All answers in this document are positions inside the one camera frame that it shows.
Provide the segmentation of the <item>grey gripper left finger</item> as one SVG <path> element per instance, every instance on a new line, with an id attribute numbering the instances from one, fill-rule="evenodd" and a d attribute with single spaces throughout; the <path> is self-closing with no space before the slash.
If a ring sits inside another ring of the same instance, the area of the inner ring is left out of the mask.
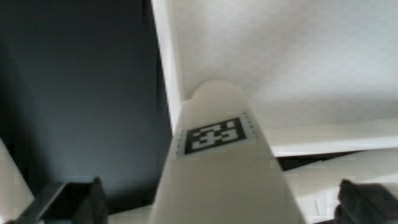
<path id="1" fill-rule="evenodd" d="M 100 178 L 50 184 L 15 224 L 109 224 L 107 196 Z"/>

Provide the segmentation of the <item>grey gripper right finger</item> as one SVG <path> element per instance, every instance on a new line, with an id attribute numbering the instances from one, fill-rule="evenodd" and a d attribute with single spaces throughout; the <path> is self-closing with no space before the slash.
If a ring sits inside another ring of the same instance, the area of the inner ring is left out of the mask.
<path id="1" fill-rule="evenodd" d="M 335 224 L 398 224 L 398 184 L 340 183 Z"/>

